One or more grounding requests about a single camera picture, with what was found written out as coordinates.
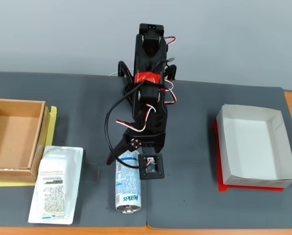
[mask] red electrical tape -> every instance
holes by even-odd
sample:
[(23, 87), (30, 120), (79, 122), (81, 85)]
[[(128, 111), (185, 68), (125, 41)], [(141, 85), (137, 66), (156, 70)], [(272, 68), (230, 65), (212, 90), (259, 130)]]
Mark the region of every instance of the red electrical tape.
[(135, 74), (135, 83), (143, 82), (144, 80), (159, 84), (160, 74), (155, 74), (153, 72), (138, 72)]
[(220, 146), (219, 146), (218, 128), (217, 128), (217, 122), (216, 121), (213, 123), (213, 126), (214, 126), (214, 131), (215, 131), (216, 139), (217, 139), (217, 167), (218, 167), (218, 187), (219, 187), (219, 192), (227, 192), (228, 188), (242, 188), (242, 189), (253, 189), (253, 190), (266, 190), (266, 191), (283, 192), (283, 188), (225, 185), (223, 183), (223, 177), (222, 177)]

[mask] barcode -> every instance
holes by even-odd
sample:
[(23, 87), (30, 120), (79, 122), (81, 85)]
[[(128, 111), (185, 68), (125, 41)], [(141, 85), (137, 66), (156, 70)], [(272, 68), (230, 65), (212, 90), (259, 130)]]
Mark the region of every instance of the barcode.
[(121, 171), (121, 163), (118, 163), (117, 165), (117, 172)]
[(61, 180), (61, 177), (44, 177), (44, 180)]

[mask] brown cardboard box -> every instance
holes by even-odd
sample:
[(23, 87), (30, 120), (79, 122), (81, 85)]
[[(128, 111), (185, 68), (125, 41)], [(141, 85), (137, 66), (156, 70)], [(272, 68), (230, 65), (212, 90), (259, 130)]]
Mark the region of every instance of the brown cardboard box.
[(35, 182), (50, 114), (45, 102), (0, 99), (0, 182)]

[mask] blue and white can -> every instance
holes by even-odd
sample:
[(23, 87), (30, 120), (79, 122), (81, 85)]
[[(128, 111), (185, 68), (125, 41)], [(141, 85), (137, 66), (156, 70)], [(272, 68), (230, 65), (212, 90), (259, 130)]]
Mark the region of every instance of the blue and white can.
[[(126, 151), (119, 158), (126, 164), (138, 166), (138, 151)], [(141, 180), (138, 169), (116, 163), (116, 209), (133, 213), (141, 208)]]

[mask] wooden table edge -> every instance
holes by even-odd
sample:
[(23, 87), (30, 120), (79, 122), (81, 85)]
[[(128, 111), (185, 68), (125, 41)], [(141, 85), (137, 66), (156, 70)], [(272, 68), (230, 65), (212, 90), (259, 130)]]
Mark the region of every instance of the wooden table edge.
[[(292, 116), (292, 92), (284, 92), (287, 99), (287, 103)], [(108, 234), (108, 235), (149, 235), (149, 234), (170, 234), (170, 235), (254, 235), (254, 234), (265, 234), (265, 235), (281, 235), (287, 234), (292, 235), (292, 229), (245, 229), (245, 230), (170, 230), (170, 229), (151, 229), (149, 226), (142, 228), (9, 228), (0, 227), (0, 234), (12, 235), (96, 235), (96, 234)]]

